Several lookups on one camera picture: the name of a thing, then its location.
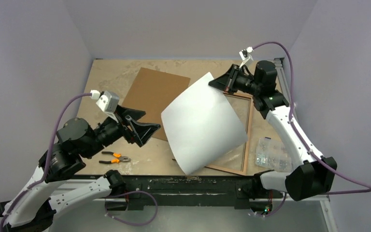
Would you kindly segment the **brown backing board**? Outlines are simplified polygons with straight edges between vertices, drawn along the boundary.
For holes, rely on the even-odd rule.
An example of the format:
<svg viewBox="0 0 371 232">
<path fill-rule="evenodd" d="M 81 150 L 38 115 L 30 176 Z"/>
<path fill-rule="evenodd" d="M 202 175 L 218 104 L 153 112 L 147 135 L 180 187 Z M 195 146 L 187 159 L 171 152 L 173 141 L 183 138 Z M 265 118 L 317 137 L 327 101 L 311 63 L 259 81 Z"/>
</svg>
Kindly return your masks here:
<svg viewBox="0 0 371 232">
<path fill-rule="evenodd" d="M 189 86 L 190 78 L 140 68 L 122 106 L 146 112 L 138 122 L 162 124 L 161 113 Z"/>
</svg>

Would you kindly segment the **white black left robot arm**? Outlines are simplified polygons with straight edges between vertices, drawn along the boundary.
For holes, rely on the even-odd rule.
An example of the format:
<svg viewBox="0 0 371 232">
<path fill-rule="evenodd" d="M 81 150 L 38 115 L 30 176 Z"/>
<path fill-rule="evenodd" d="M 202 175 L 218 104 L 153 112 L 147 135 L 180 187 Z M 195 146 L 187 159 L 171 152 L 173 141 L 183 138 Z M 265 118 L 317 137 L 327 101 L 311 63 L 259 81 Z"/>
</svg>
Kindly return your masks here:
<svg viewBox="0 0 371 232">
<path fill-rule="evenodd" d="M 0 203 L 0 231 L 42 232 L 64 213 L 91 200 L 127 195 L 126 183 L 117 170 L 109 170 L 93 183 L 70 192 L 54 195 L 54 191 L 85 168 L 84 159 L 120 138 L 145 145 L 160 125 L 141 123 L 144 115 L 145 111 L 118 106 L 95 128 L 83 118 L 68 120 L 53 134 L 53 141 L 21 192 L 13 200 Z"/>
</svg>

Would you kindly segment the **blue wooden picture frame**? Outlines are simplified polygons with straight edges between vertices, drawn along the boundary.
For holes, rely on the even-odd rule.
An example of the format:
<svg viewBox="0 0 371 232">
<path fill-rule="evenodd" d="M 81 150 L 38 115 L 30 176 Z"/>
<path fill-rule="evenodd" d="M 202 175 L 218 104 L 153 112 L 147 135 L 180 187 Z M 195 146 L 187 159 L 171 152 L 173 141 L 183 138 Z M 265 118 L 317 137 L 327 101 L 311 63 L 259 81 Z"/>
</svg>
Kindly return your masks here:
<svg viewBox="0 0 371 232">
<path fill-rule="evenodd" d="M 220 158 L 224 157 L 221 156 L 220 158 L 216 159 L 211 164 L 206 165 L 206 168 L 231 173 L 231 174 L 237 174 L 237 175 L 246 175 L 247 172 L 247 166 L 248 166 L 248 150 L 249 150 L 249 143 L 250 143 L 250 128 L 252 124 L 251 116 L 253 114 L 253 101 L 252 99 L 243 94 L 226 94 L 227 100 L 231 104 L 232 108 L 234 109 L 235 113 L 239 117 L 240 121 L 246 126 L 246 132 L 248 135 L 248 141 L 245 142 L 243 145 L 233 149 L 230 151 L 231 153 L 235 153 L 239 155 L 242 159 L 239 168 L 232 169 L 230 167 L 226 167 L 225 165 L 216 165 L 215 162 L 218 161 Z"/>
</svg>

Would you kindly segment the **colourful printed photo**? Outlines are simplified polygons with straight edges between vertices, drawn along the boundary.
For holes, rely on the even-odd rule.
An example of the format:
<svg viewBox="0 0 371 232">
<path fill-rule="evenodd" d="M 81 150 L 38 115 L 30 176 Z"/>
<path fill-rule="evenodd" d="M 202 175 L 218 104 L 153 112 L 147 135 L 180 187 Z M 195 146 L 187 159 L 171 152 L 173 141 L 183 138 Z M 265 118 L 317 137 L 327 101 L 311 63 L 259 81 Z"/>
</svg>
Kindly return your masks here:
<svg viewBox="0 0 371 232">
<path fill-rule="evenodd" d="M 208 85 L 213 79 L 206 73 L 161 113 L 170 149 L 186 175 L 248 141 L 246 126 L 226 96 Z"/>
</svg>

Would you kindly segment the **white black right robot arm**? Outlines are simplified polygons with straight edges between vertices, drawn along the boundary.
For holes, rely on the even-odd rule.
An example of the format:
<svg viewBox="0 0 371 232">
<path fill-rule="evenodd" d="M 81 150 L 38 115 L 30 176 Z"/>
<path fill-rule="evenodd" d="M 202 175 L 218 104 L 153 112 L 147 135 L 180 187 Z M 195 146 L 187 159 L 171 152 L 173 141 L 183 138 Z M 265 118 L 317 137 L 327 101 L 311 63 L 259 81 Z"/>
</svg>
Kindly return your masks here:
<svg viewBox="0 0 371 232">
<path fill-rule="evenodd" d="M 222 76 L 209 82 L 209 86 L 225 93 L 237 91 L 250 94 L 254 107 L 274 128 L 283 142 L 293 164 L 293 171 L 283 173 L 264 171 L 253 177 L 252 191 L 263 197 L 270 190 L 285 192 L 295 201 L 300 201 L 331 190 L 337 162 L 324 155 L 314 146 L 304 132 L 295 126 L 285 96 L 276 89 L 277 70 L 274 63 L 266 60 L 256 64 L 254 73 L 246 65 L 231 65 Z"/>
</svg>

